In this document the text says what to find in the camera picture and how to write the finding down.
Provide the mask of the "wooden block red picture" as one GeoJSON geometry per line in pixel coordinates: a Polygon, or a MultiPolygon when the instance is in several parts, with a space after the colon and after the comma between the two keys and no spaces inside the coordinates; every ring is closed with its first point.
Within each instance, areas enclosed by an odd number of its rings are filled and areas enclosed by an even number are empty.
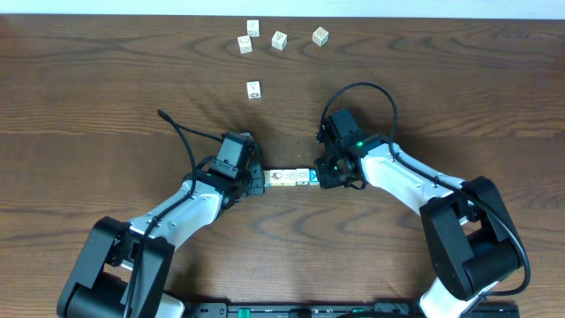
{"type": "Polygon", "coordinates": [[[271,186],[282,186],[284,183],[283,170],[271,170],[269,172],[269,184],[271,186]]]}

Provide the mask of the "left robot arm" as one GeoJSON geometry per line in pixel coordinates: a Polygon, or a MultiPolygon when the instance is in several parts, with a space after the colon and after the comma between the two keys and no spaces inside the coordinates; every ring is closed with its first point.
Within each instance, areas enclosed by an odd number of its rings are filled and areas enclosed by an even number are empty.
{"type": "Polygon", "coordinates": [[[56,305],[60,317],[181,317],[164,285],[176,250],[249,195],[264,193],[252,136],[227,132],[208,170],[197,167],[162,204],[127,222],[109,216],[89,232],[56,305]]]}

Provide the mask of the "wooden block teal side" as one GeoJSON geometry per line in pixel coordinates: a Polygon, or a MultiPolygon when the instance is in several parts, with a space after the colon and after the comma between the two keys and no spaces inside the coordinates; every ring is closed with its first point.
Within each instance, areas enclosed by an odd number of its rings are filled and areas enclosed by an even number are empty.
{"type": "Polygon", "coordinates": [[[296,169],[296,183],[298,186],[308,185],[310,183],[310,170],[307,168],[296,169]]]}

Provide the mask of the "wooden block blue side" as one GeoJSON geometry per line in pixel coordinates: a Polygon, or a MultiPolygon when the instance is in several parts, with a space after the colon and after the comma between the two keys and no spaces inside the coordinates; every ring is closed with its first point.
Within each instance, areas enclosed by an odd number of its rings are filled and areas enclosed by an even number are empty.
{"type": "Polygon", "coordinates": [[[267,187],[270,187],[270,186],[271,186],[271,185],[270,185],[270,184],[271,184],[271,181],[270,181],[270,170],[264,170],[263,173],[264,173],[264,186],[265,186],[266,188],[267,188],[267,187]]]}

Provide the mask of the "blue top wooden block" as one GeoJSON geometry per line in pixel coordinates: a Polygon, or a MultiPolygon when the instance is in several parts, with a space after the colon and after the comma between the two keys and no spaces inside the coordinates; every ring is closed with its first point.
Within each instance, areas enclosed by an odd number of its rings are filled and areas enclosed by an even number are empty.
{"type": "Polygon", "coordinates": [[[309,170],[309,184],[310,185],[318,185],[319,183],[320,183],[320,181],[318,180],[316,170],[310,169],[309,170]]]}

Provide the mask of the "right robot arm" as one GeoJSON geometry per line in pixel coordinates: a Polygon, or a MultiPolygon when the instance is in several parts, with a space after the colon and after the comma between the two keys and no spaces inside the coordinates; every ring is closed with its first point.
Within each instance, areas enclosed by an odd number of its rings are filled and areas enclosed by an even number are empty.
{"type": "Polygon", "coordinates": [[[524,244],[494,183],[450,177],[406,155],[388,136],[322,128],[316,138],[326,154],[315,162],[320,186],[374,186],[420,217],[436,278],[420,297],[425,317],[465,317],[495,285],[518,269],[522,292],[531,279],[524,244]]]}

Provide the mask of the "plain cream wooden block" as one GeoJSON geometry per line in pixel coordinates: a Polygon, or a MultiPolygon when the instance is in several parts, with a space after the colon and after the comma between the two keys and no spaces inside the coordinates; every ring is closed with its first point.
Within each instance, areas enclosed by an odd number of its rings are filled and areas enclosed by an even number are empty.
{"type": "Polygon", "coordinates": [[[295,170],[283,170],[282,184],[284,186],[295,186],[297,184],[297,172],[295,170]]]}

